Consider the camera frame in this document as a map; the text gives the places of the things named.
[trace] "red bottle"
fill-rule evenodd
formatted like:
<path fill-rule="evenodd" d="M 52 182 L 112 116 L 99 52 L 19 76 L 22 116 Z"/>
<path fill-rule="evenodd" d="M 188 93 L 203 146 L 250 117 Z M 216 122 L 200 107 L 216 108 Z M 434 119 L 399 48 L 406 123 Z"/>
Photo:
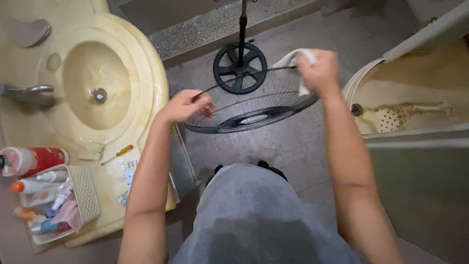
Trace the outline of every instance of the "red bottle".
<path fill-rule="evenodd" d="M 68 153 L 61 148 L 4 148 L 0 150 L 4 161 L 0 168 L 6 177 L 28 177 L 59 164 L 68 164 Z"/>

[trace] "orange cap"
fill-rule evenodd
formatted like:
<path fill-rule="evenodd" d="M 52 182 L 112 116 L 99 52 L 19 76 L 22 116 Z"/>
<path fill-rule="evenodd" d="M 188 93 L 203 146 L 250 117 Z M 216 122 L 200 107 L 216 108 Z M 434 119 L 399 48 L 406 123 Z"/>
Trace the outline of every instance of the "orange cap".
<path fill-rule="evenodd" d="M 15 194 L 20 193 L 24 191 L 24 183 L 22 183 L 21 181 L 15 182 L 10 185 L 10 190 Z"/>

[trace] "faucet handle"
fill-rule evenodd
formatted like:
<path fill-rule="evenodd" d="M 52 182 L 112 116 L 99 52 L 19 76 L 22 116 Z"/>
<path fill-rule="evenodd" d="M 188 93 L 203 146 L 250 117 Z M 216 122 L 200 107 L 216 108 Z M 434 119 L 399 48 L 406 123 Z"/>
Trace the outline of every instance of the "faucet handle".
<path fill-rule="evenodd" d="M 53 85 L 36 85 L 28 88 L 18 88 L 13 85 L 0 84 L 0 94 L 13 92 L 13 93 L 40 93 L 40 92 L 53 92 Z"/>

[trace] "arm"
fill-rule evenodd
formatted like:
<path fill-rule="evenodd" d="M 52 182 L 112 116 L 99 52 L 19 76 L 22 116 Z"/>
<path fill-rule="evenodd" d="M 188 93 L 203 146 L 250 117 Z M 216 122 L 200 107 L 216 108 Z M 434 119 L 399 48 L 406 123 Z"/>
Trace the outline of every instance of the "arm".
<path fill-rule="evenodd" d="M 375 264 L 402 263 L 378 197 L 371 159 L 337 84 L 336 54 L 313 50 L 317 63 L 297 58 L 305 86 L 321 96 L 337 227 L 345 241 Z"/>
<path fill-rule="evenodd" d="M 169 175 L 169 142 L 173 125 L 187 120 L 198 110 L 210 108 L 210 97 L 190 100 L 199 90 L 177 94 L 151 124 L 132 181 L 124 218 L 119 263 L 163 263 L 165 249 L 165 208 Z"/>

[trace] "screwdriver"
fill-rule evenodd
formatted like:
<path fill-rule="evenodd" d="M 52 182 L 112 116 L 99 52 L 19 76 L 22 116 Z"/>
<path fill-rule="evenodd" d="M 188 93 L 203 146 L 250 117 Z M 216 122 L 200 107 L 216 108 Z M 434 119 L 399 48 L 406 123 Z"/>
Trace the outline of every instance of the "screwdriver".
<path fill-rule="evenodd" d="M 124 155 L 125 153 L 129 152 L 130 150 L 132 150 L 134 148 L 134 146 L 132 145 L 128 145 L 127 147 L 121 149 L 119 152 L 116 153 L 116 155 L 114 155 L 113 157 L 111 157 L 110 159 L 106 160 L 105 162 L 101 163 L 101 166 L 110 162 L 111 160 L 117 158 L 117 157 L 120 157 L 122 155 Z"/>

